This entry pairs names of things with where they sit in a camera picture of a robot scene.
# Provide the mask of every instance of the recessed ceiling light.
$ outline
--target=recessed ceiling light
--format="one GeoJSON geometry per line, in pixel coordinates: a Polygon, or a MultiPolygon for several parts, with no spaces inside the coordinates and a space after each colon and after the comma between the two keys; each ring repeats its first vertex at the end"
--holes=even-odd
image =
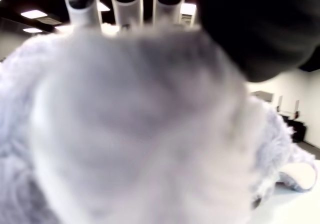
{"type": "Polygon", "coordinates": [[[26,28],[23,29],[26,33],[42,33],[42,30],[39,30],[37,28],[26,28]]]}
{"type": "Polygon", "coordinates": [[[54,28],[59,30],[60,32],[69,33],[69,32],[73,31],[74,26],[73,25],[60,25],[60,26],[55,26],[54,28]]]}
{"type": "Polygon", "coordinates": [[[110,8],[107,7],[105,4],[103,4],[102,2],[98,2],[98,11],[107,12],[107,11],[110,11],[110,8]]]}
{"type": "Polygon", "coordinates": [[[43,13],[39,10],[31,10],[27,12],[21,13],[21,16],[24,16],[26,18],[34,19],[34,18],[42,18],[48,16],[47,14],[43,13]]]}
{"type": "Polygon", "coordinates": [[[191,3],[183,3],[180,13],[184,15],[194,15],[196,13],[197,6],[191,3]]]}

